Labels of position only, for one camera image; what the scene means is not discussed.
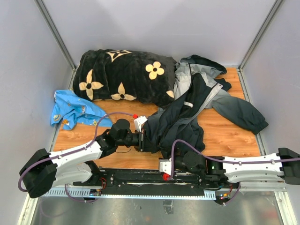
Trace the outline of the dark grey zip jacket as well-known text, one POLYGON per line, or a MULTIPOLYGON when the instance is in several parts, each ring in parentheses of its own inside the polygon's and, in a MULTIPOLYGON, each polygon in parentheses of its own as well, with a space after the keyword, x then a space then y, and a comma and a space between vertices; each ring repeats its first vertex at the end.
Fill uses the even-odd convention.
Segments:
POLYGON ((146 136, 163 157, 171 154, 172 144, 182 139, 199 151, 205 149, 204 130, 197 116, 204 109, 213 108, 235 125, 260 133, 268 126, 265 117, 249 102, 228 93, 231 84, 217 79, 226 68, 207 58, 191 55, 176 64, 174 97, 166 108, 159 108, 143 126, 146 136))

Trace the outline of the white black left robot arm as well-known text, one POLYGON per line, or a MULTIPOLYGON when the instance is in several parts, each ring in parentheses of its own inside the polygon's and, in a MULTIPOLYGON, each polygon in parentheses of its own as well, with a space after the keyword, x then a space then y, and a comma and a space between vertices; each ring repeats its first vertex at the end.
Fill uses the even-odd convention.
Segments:
POLYGON ((54 152, 37 150, 19 172, 19 189, 30 198, 38 198, 60 185, 98 184, 100 173, 94 160, 115 153, 119 146, 141 150, 145 137, 142 125, 146 121, 145 116, 134 119, 135 132, 132 133, 129 121, 119 119, 110 129, 83 145, 54 152))

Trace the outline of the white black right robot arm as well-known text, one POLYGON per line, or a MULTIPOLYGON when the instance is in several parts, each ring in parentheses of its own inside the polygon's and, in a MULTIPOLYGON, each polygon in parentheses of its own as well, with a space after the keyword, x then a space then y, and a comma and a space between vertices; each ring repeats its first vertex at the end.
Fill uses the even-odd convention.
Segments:
POLYGON ((212 181, 219 188, 250 180, 283 179, 290 185, 300 183, 300 156, 288 148, 258 157, 208 157, 191 149, 183 156, 172 154, 159 163, 165 180, 173 178, 176 169, 196 174, 202 182, 212 181))

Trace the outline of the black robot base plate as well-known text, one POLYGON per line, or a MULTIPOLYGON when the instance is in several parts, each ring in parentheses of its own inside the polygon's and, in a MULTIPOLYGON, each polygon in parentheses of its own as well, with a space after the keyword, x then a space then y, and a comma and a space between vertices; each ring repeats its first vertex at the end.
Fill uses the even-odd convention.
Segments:
POLYGON ((237 188, 227 178, 210 180, 199 175, 179 171, 174 179, 164 180, 158 170, 139 169, 100 169, 88 181, 73 182, 73 186, 100 187, 107 195, 141 195, 151 196, 201 196, 204 191, 237 188))

